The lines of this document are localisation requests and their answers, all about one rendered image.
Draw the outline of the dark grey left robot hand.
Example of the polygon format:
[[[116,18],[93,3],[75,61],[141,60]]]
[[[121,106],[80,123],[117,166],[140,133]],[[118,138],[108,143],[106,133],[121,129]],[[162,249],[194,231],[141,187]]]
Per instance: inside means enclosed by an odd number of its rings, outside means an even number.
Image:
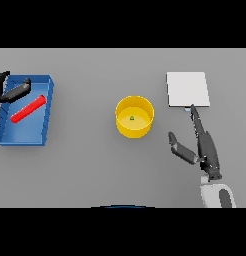
[[[22,84],[4,93],[3,83],[5,82],[6,77],[9,75],[9,71],[4,71],[0,73],[0,104],[13,103],[20,98],[25,97],[31,92],[31,79],[26,78]]]

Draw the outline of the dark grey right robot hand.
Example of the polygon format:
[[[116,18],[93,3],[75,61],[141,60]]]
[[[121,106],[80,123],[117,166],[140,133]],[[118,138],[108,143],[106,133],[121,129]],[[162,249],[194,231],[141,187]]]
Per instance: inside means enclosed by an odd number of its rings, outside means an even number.
[[[194,105],[190,106],[190,117],[194,125],[197,138],[198,153],[182,145],[173,132],[168,133],[171,152],[185,162],[195,165],[198,163],[200,169],[208,175],[208,180],[220,180],[220,163],[215,143],[208,131],[204,130],[199,113]]]

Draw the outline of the red beaker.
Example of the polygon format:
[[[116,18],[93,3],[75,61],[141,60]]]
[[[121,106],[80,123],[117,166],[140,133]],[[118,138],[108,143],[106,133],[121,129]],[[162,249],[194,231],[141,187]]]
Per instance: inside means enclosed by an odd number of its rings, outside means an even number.
[[[18,123],[19,121],[21,121],[22,119],[24,119],[25,117],[27,117],[28,115],[30,115],[31,113],[36,111],[38,108],[43,106],[45,103],[46,103],[45,96],[44,95],[40,95],[38,98],[36,98],[32,102],[30,102],[29,104],[24,106],[22,109],[20,109],[16,113],[14,113],[10,117],[10,121],[12,123]]]

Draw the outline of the pale square measuring scale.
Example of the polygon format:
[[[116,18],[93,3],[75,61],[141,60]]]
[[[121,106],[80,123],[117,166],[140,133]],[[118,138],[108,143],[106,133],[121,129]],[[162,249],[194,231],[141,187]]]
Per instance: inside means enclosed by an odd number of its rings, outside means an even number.
[[[170,107],[210,106],[204,72],[167,72],[165,80]]]

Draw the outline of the yellow bowl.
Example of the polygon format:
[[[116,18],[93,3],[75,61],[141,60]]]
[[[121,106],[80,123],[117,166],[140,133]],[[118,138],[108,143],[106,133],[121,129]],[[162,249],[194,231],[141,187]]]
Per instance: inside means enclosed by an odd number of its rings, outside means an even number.
[[[142,96],[122,98],[115,108],[115,125],[119,133],[126,138],[139,139],[151,129],[155,109],[151,102]]]

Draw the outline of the blue tray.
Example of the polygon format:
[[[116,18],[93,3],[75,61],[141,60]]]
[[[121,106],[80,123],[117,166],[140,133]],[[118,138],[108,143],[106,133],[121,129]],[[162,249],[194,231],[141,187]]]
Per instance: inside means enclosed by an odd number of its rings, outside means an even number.
[[[1,146],[44,146],[47,140],[51,101],[54,83],[50,75],[9,75],[5,81],[3,92],[19,86],[23,81],[31,80],[31,92],[14,103],[0,104],[0,145]],[[34,110],[17,123],[12,123],[10,117],[32,103],[40,95],[46,103]]]

